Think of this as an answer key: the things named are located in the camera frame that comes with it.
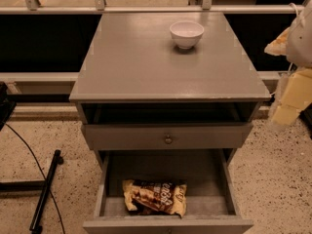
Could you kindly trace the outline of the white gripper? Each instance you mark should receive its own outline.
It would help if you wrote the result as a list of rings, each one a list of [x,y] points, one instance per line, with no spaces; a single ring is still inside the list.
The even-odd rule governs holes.
[[[289,28],[269,43],[264,52],[271,56],[284,56]],[[275,101],[269,110],[269,120],[278,126],[289,126],[312,103],[312,68],[299,67],[282,72],[275,91]]]

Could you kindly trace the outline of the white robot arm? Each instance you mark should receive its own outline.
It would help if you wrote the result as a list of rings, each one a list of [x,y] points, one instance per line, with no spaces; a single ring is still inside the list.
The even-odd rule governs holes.
[[[284,75],[278,82],[275,101],[269,118],[275,125],[289,126],[312,103],[312,1],[300,12],[291,6],[296,18],[264,52],[271,56],[285,56],[296,71]]]

